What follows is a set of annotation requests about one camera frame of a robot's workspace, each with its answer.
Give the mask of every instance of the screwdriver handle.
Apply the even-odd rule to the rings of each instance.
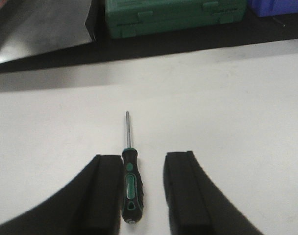
[[[122,218],[129,224],[137,223],[143,216],[143,182],[137,167],[138,153],[134,148],[122,152],[124,164],[124,193]]]

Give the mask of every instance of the blue container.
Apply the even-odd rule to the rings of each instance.
[[[248,0],[258,16],[274,16],[298,12],[298,0]]]

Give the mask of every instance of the screwdriver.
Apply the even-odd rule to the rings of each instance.
[[[126,112],[127,148],[122,152],[124,164],[124,193],[122,218],[126,223],[135,224],[143,216],[143,182],[137,167],[138,152],[131,147],[129,112]]]

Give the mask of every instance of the green grip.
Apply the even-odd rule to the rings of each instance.
[[[122,217],[130,224],[138,222],[143,215],[143,183],[137,167],[137,155],[134,148],[127,148],[122,153],[124,162]]]

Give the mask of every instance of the screwdriver shaft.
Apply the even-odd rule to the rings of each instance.
[[[131,148],[129,111],[126,111],[126,126],[127,126],[127,147]]]

